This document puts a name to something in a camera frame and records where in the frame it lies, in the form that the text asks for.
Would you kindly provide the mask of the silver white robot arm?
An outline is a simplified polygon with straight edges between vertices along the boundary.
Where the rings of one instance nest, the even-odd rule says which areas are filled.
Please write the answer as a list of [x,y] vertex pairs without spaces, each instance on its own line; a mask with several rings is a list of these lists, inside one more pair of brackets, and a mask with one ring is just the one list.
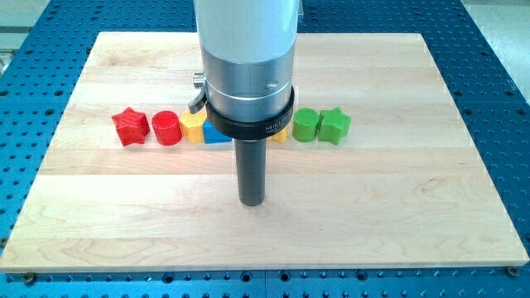
[[195,0],[209,104],[228,119],[254,123],[288,104],[298,0]]

